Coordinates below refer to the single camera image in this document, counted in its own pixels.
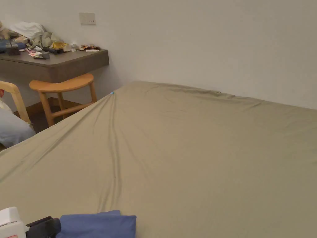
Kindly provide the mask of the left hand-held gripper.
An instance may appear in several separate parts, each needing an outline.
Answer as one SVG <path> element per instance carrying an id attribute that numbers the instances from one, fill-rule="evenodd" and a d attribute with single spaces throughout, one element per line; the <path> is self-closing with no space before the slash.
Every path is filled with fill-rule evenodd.
<path id="1" fill-rule="evenodd" d="M 1 238 L 55 238 L 61 229 L 58 218 L 48 216 L 25 225 L 16 207 L 0 211 Z"/>

